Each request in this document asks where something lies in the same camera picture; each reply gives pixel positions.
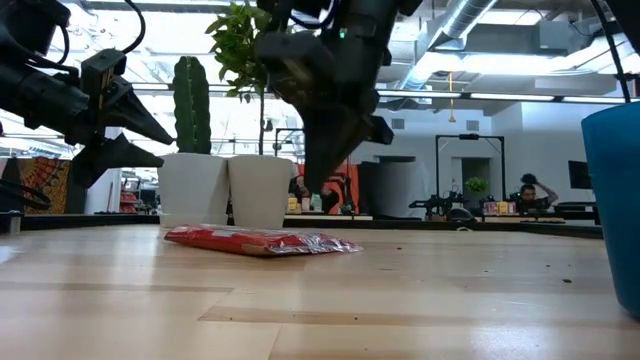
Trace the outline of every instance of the person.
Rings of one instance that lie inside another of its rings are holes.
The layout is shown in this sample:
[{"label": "person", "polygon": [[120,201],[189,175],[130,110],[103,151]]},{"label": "person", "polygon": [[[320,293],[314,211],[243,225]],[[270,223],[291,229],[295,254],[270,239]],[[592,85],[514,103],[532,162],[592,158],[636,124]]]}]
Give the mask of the person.
[{"label": "person", "polygon": [[[303,198],[311,198],[309,189],[304,186],[303,175],[297,175],[291,178],[289,182],[289,193],[293,194],[299,203],[302,203]],[[340,195],[326,186],[320,191],[320,198],[322,199],[322,212],[325,214],[329,214],[331,209],[340,202]]]},{"label": "person", "polygon": [[[537,193],[536,193],[536,186],[542,189],[545,193],[547,193],[547,196],[538,199]],[[545,206],[542,206],[543,208],[549,208],[551,204],[558,201],[559,199],[558,194],[556,194],[555,191],[541,184],[537,180],[535,180],[533,183],[522,185],[522,187],[520,188],[520,197],[522,198],[523,201],[527,203],[536,202],[538,204],[544,204]]]}]

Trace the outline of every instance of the blue trash bin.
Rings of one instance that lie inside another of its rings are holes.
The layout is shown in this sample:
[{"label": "blue trash bin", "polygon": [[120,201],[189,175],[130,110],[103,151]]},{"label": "blue trash bin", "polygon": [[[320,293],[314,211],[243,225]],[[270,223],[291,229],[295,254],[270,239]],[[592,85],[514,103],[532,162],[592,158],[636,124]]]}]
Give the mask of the blue trash bin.
[{"label": "blue trash bin", "polygon": [[582,121],[618,302],[640,319],[640,103]]}]

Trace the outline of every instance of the wooden table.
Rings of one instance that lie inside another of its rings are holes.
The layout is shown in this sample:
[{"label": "wooden table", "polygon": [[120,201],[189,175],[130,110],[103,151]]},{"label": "wooden table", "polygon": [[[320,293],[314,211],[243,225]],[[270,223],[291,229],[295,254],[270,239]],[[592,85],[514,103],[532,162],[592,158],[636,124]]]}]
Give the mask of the wooden table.
[{"label": "wooden table", "polygon": [[357,254],[253,259],[157,226],[0,238],[2,359],[638,359],[604,243],[326,232]]}]

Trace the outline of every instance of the red snack bag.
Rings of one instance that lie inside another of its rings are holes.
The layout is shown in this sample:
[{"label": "red snack bag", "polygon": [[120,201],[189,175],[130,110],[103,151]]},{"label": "red snack bag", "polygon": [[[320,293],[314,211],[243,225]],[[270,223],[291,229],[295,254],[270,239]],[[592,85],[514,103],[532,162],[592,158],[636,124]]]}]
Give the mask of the red snack bag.
[{"label": "red snack bag", "polygon": [[250,256],[284,256],[358,252],[362,247],[319,233],[251,230],[222,225],[179,226],[165,240],[201,249]]}]

